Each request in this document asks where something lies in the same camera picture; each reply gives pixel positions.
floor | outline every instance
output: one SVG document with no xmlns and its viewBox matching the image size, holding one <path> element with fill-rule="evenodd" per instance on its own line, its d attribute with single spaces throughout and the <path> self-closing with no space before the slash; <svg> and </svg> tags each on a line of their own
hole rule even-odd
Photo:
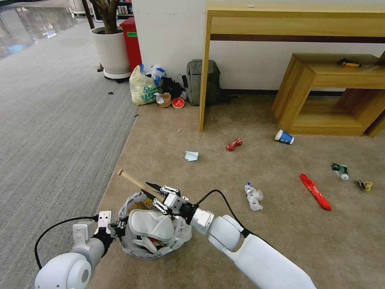
<svg viewBox="0 0 385 289">
<path fill-rule="evenodd" d="M 21 14 L 12 9 L 23 26 Z M 99 60 L 86 20 L 73 18 L 65 8 L 26 9 L 41 21 L 23 26 L 20 37 L 35 35 L 38 43 L 0 60 L 4 289 L 32 288 L 38 271 L 33 246 L 43 230 L 96 212 L 138 109 L 128 82 L 118 84 L 96 72 Z M 54 27 L 54 37 L 43 36 L 51 31 L 44 30 L 47 23 Z M 12 42 L 5 39 L 2 49 Z M 42 263 L 68 252 L 72 244 L 71 224 L 52 231 L 39 246 Z"/>
<path fill-rule="evenodd" d="M 279 126 L 272 102 L 271 96 L 243 96 L 207 107 L 202 134 L 198 107 L 141 107 L 100 209 L 117 211 L 138 190 L 116 174 L 120 169 L 140 181 L 179 188 L 193 203 L 220 189 L 241 222 L 304 269 L 317 288 L 383 288 L 385 132 L 376 138 L 296 136 L 293 145 L 283 144 L 274 141 Z M 243 144 L 226 151 L 238 137 Z M 186 150 L 198 151 L 198 161 L 186 161 Z M 338 178 L 333 162 L 346 164 L 351 179 Z M 300 173 L 318 185 L 332 211 L 319 206 Z M 371 192 L 356 186 L 358 178 L 374 182 Z M 246 182 L 263 191 L 263 211 L 250 210 Z M 201 207 L 229 214 L 218 195 Z M 158 289 L 255 288 L 196 232 L 179 250 L 154 260 L 128 256 L 114 243 L 89 287 L 150 288 L 154 283 Z"/>
</svg>

beige carpet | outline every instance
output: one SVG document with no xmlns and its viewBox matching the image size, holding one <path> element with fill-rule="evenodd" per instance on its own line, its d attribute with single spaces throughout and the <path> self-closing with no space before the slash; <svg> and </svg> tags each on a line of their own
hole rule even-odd
<svg viewBox="0 0 385 289">
<path fill-rule="evenodd" d="M 243 96 L 207 108 L 198 133 L 198 107 L 141 107 L 100 208 L 117 211 L 136 188 L 116 175 L 124 169 L 142 181 L 181 189 L 191 202 L 211 189 L 227 196 L 241 222 L 304 269 L 317 288 L 383 288 L 385 134 L 376 138 L 297 136 L 293 145 L 274 141 L 279 129 L 271 97 Z M 240 137 L 233 152 L 225 146 Z M 198 151 L 187 162 L 184 151 Z M 339 179 L 333 162 L 347 164 L 351 180 Z M 329 201 L 323 210 L 299 179 L 305 173 Z M 374 182 L 362 192 L 354 179 Z M 261 189 L 264 209 L 249 209 L 243 187 Z M 219 195 L 201 207 L 229 214 Z M 157 260 L 139 260 L 118 242 L 97 267 L 90 288 L 255 288 L 227 257 L 193 232 L 191 241 Z"/>
</svg>

gray backpack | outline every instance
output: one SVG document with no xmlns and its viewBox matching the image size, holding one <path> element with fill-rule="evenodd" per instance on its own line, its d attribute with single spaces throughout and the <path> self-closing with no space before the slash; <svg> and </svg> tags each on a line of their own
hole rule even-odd
<svg viewBox="0 0 385 289">
<path fill-rule="evenodd" d="M 202 60 L 194 59 L 187 64 L 187 87 L 185 89 L 187 98 L 192 106 L 198 106 L 201 94 L 201 72 Z M 219 100 L 219 75 L 220 71 L 217 64 L 213 60 L 209 60 L 209 69 L 207 73 L 206 87 L 206 105 L 216 104 Z"/>
</svg>

wooden stick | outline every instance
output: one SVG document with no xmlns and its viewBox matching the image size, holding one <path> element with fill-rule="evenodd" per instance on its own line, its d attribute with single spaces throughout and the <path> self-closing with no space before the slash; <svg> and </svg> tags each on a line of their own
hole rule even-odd
<svg viewBox="0 0 385 289">
<path fill-rule="evenodd" d="M 143 190 L 149 192 L 150 194 L 154 195 L 159 201 L 163 200 L 164 197 L 161 196 L 159 193 L 154 192 L 154 189 L 152 187 L 150 187 L 149 185 L 147 185 L 145 183 L 139 182 L 138 180 L 136 180 L 131 175 L 127 174 L 122 169 L 118 171 L 118 175 L 124 177 L 126 180 L 130 181 L 132 184 L 134 184 L 138 188 L 143 189 Z"/>
</svg>

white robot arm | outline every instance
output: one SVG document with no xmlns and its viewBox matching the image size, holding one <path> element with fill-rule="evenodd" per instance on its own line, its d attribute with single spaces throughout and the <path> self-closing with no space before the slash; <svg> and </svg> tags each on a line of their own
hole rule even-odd
<svg viewBox="0 0 385 289">
<path fill-rule="evenodd" d="M 160 202 L 152 194 L 142 190 L 153 200 L 155 207 L 165 215 L 184 218 L 186 223 L 199 233 L 208 234 L 209 242 L 228 256 L 260 289 L 316 288 L 311 278 L 301 268 L 244 228 L 239 221 L 228 215 L 215 218 L 213 213 L 199 208 L 200 202 L 217 190 L 211 191 L 193 205 L 188 202 L 188 198 L 180 195 L 178 189 L 147 184 L 165 196 L 163 202 Z M 92 234 L 90 222 L 75 224 L 73 226 L 75 245 L 72 251 L 51 259 L 39 271 L 35 279 L 35 289 L 84 289 L 112 241 L 124 236 L 126 222 L 120 220 L 112 223 L 111 211 L 100 212 L 98 229 L 92 238 L 89 238 Z M 234 252 L 241 236 L 244 237 L 243 243 Z"/>
</svg>

